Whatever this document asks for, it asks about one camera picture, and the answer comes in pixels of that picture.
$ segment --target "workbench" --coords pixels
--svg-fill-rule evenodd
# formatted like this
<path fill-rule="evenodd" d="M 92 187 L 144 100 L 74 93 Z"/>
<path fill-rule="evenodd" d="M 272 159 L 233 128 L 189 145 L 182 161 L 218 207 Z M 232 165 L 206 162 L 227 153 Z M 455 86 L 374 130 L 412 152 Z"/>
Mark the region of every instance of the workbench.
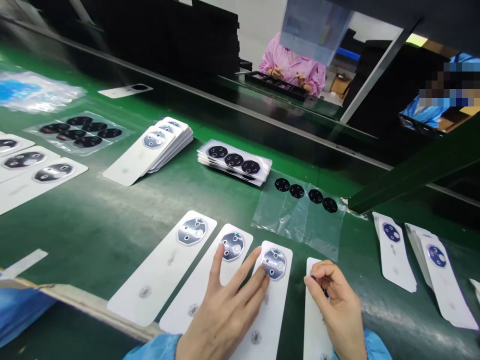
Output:
<path fill-rule="evenodd" d="M 1 131 L 25 137 L 62 156 L 66 154 L 61 150 L 22 130 L 57 117 L 91 111 L 135 131 L 128 138 L 92 155 L 72 155 L 72 159 L 88 166 L 86 173 L 0 216 L 0 267 L 5 268 L 41 248 L 48 252 L 48 256 L 22 273 L 23 278 L 38 285 L 70 284 L 108 300 L 172 226 L 187 211 L 196 210 L 217 220 L 217 228 L 156 320 L 166 310 L 218 231 L 224 224 L 230 223 L 253 235 L 251 250 L 268 240 L 293 251 L 277 358 L 301 359 L 306 260 L 308 257 L 325 257 L 305 244 L 251 227 L 262 189 L 199 164 L 197 149 L 208 140 L 216 139 L 272 159 L 272 167 L 276 171 L 342 197 L 359 191 L 385 170 L 327 147 L 313 150 L 317 155 L 321 153 L 324 159 L 334 159 L 341 165 L 317 166 L 309 157 L 299 158 L 298 154 L 304 152 L 296 148 L 305 146 L 305 142 L 302 145 L 301 140 L 288 135 L 288 132 L 274 131 L 261 120 L 132 70 L 120 69 L 120 72 L 126 74 L 130 84 L 141 82 L 154 90 L 125 98 L 107 98 L 97 91 L 119 85 L 118 78 L 111 76 L 108 79 L 107 75 L 109 71 L 115 74 L 121 66 L 91 54 L 84 54 L 81 60 L 76 57 L 73 62 L 59 63 L 4 43 L 0 46 L 0 57 L 2 71 L 18 71 L 21 67 L 88 91 L 85 97 L 74 101 L 58 114 L 28 114 L 0 108 Z M 79 66 L 83 73 L 72 66 L 78 66 L 79 61 L 85 65 Z M 85 74 L 86 69 L 91 70 L 91 76 Z M 139 179 L 133 186 L 124 187 L 102 177 L 102 172 L 148 126 L 164 116 L 189 124 L 194 141 L 160 171 Z M 268 145 L 271 137 L 287 144 L 286 148 L 291 151 L 272 148 Z M 450 201 L 447 195 L 424 187 L 379 205 L 375 211 L 394 218 L 398 224 L 409 222 L 428 229 L 441 238 L 465 300 L 477 322 L 480 322 L 480 305 L 469 282 L 469 278 L 480 280 L 480 234 L 435 214 L 432 204 L 440 198 L 452 204 L 452 209 L 460 207 L 464 211 L 469 210 L 462 203 L 456 203 L 455 199 Z M 442 318 L 435 296 L 425 283 L 408 241 L 406 250 L 418 283 L 416 293 L 409 293 L 382 276 L 380 247 L 371 215 L 365 219 L 345 214 L 338 266 L 362 300 L 364 326 L 382 338 L 394 359 L 479 359 L 478 332 L 455 328 Z M 72 319 L 80 316 L 65 309 L 51 312 L 58 322 L 59 318 L 63 319 L 63 327 L 75 327 Z M 36 324 L 32 327 L 37 326 L 41 332 L 46 328 L 45 322 L 43 324 L 43 327 Z M 125 349 L 126 346 L 124 338 L 118 334 L 112 335 L 106 342 L 89 342 L 103 327 L 105 325 L 97 325 L 96 320 L 85 320 L 76 331 L 63 332 L 61 342 L 65 343 L 66 336 L 71 334 L 70 342 L 81 343 L 87 349 L 83 355 L 95 358 L 94 354 L 97 354 L 102 359 L 119 356 L 116 349 Z M 66 354 L 57 351 L 58 343 L 51 337 L 50 341 L 34 341 L 33 330 L 28 331 L 31 341 L 26 346 L 32 343 L 44 358 L 81 358 L 74 352 Z M 16 341 L 11 347 L 0 349 L 0 358 L 4 358 L 2 354 L 12 354 L 13 347 L 18 344 Z"/>

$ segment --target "stack of cards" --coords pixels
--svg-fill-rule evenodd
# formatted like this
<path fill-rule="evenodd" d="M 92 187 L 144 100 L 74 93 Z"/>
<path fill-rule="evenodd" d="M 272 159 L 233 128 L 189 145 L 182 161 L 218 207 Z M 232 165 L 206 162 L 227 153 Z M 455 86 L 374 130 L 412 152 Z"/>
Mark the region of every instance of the stack of cards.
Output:
<path fill-rule="evenodd" d="M 186 123 L 166 117 L 150 126 L 103 176 L 124 186 L 133 185 L 145 174 L 160 170 L 192 142 L 193 134 Z"/>
<path fill-rule="evenodd" d="M 210 140 L 197 150 L 198 162 L 261 186 L 269 176 L 272 160 L 252 155 L 224 142 Z"/>
<path fill-rule="evenodd" d="M 421 227 L 408 223 L 405 227 L 425 282 L 435 293 L 443 318 L 457 328 L 478 330 L 442 242 Z"/>
<path fill-rule="evenodd" d="M 405 249 L 404 234 L 391 217 L 373 212 L 376 233 L 380 241 L 383 277 L 410 293 L 417 291 L 417 281 Z"/>

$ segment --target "black tray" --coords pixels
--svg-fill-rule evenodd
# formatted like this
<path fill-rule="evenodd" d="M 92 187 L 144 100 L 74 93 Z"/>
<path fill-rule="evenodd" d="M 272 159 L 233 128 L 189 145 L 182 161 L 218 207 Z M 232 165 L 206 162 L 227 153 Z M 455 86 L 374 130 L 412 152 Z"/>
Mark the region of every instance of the black tray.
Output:
<path fill-rule="evenodd" d="M 300 101 L 305 101 L 309 95 L 307 90 L 301 87 L 289 84 L 283 80 L 275 80 L 272 76 L 264 74 L 260 71 L 246 73 L 245 79 Z"/>

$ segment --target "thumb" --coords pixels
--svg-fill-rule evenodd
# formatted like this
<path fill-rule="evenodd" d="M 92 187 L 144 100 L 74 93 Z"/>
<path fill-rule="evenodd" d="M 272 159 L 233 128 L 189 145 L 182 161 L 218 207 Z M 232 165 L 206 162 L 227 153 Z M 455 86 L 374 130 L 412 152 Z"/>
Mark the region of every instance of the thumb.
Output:
<path fill-rule="evenodd" d="M 303 281 L 305 282 L 305 285 L 310 292 L 311 297 L 313 298 L 313 300 L 315 300 L 316 305 L 320 309 L 321 313 L 323 314 L 323 316 L 325 316 L 326 313 L 330 311 L 332 306 L 330 305 L 319 283 L 312 279 L 310 276 L 305 276 L 303 278 Z"/>

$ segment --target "white backing card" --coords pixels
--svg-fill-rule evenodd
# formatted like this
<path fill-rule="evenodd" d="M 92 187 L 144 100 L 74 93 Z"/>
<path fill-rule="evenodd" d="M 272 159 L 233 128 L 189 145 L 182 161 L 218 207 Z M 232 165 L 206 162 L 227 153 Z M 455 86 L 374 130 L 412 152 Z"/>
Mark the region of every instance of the white backing card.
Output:
<path fill-rule="evenodd" d="M 197 152 L 220 166 L 258 179 L 262 183 L 267 179 L 272 168 L 272 160 L 253 155 L 218 140 L 209 140 Z"/>
<path fill-rule="evenodd" d="M 184 334 L 187 331 L 194 318 L 195 312 L 202 304 L 205 292 L 207 291 L 210 269 L 212 268 L 215 252 L 217 251 L 223 237 L 231 233 L 241 235 L 241 238 L 243 239 L 243 250 L 241 251 L 240 256 L 234 260 L 226 261 L 225 259 L 222 259 L 220 267 L 220 283 L 225 286 L 230 282 L 240 268 L 240 265 L 242 265 L 247 252 L 252 245 L 254 237 L 236 226 L 225 224 L 191 273 L 188 280 L 178 292 L 167 311 L 161 317 L 158 323 L 160 329 L 172 334 Z"/>
<path fill-rule="evenodd" d="M 312 266 L 321 260 L 309 257 L 306 260 L 306 276 L 310 276 Z M 324 317 L 305 287 L 305 323 L 303 333 L 303 360 L 331 359 L 334 348 L 327 332 Z"/>
<path fill-rule="evenodd" d="M 230 174 L 230 175 L 232 175 L 232 176 L 234 176 L 234 177 L 236 177 L 236 178 L 239 178 L 239 179 L 241 179 L 241 180 L 243 180 L 243 181 L 246 181 L 246 182 L 248 182 L 248 183 L 254 184 L 254 185 L 258 186 L 258 187 L 262 186 L 262 184 L 263 184 L 263 183 L 262 183 L 260 180 L 258 180 L 258 179 L 255 179 L 255 178 L 253 178 L 253 179 L 245 178 L 245 177 L 244 177 L 245 175 L 240 175 L 240 174 L 237 173 L 237 172 L 225 171 L 225 169 L 224 169 L 223 167 L 218 166 L 218 165 L 215 165 L 215 164 L 211 164 L 208 160 L 205 160 L 205 159 L 203 159 L 203 158 L 201 158 L 201 157 L 198 158 L 198 162 L 199 162 L 200 164 L 206 165 L 206 166 L 211 167 L 211 168 L 213 168 L 213 169 L 217 169 L 217 170 L 223 171 L 223 172 L 225 172 L 225 173 L 227 173 L 227 174 Z"/>
<path fill-rule="evenodd" d="M 107 90 L 100 90 L 98 93 L 109 97 L 110 99 L 124 98 L 130 95 L 144 93 L 153 90 L 153 87 L 142 83 L 127 85 L 122 87 L 115 87 Z"/>
<path fill-rule="evenodd" d="M 150 126 L 122 156 L 105 170 L 103 176 L 123 186 L 133 185 L 138 178 L 150 170 L 164 152 L 168 151 L 169 144 L 174 138 L 172 133 Z"/>
<path fill-rule="evenodd" d="M 0 159 L 0 184 L 34 169 L 41 169 L 45 162 L 56 159 L 60 159 L 60 155 L 42 146 L 28 147 L 4 156 Z"/>
<path fill-rule="evenodd" d="M 0 185 L 0 215 L 89 169 L 66 157 L 46 161 L 43 164 L 40 169 L 33 169 Z"/>
<path fill-rule="evenodd" d="M 425 261 L 424 253 L 422 251 L 422 245 L 420 244 L 419 240 L 419 236 L 422 234 L 427 235 L 428 237 L 432 237 L 433 234 L 428 230 L 409 223 L 405 223 L 405 228 L 408 239 L 410 240 L 411 247 L 413 249 L 413 252 L 415 253 L 415 257 L 418 261 L 418 264 L 420 265 L 420 270 L 423 274 L 423 278 L 425 279 L 426 284 L 433 289 L 429 269 L 427 268 L 427 262 Z"/>
<path fill-rule="evenodd" d="M 436 235 L 424 234 L 420 235 L 420 244 L 443 318 L 455 327 L 478 330 L 479 326 L 465 302 L 444 245 Z"/>
<path fill-rule="evenodd" d="M 380 242 L 381 272 L 388 281 L 410 293 L 417 291 L 417 281 L 410 267 L 402 228 L 391 217 L 372 212 Z"/>
<path fill-rule="evenodd" d="M 286 259 L 284 274 L 278 280 L 270 280 L 270 285 L 258 316 L 233 353 L 231 357 L 233 360 L 275 360 L 277 358 L 293 253 L 292 250 L 286 247 L 278 246 L 270 241 L 264 241 L 261 244 L 261 254 L 255 263 L 253 273 L 262 264 L 265 253 L 271 250 L 283 253 Z"/>
<path fill-rule="evenodd" d="M 206 229 L 200 241 L 186 245 L 180 242 L 179 234 L 191 220 L 205 223 Z M 216 226 L 212 218 L 187 212 L 112 296 L 107 309 L 142 327 L 150 325 Z"/>
<path fill-rule="evenodd" d="M 13 134 L 0 135 L 0 158 L 22 151 L 35 145 L 33 141 Z"/>

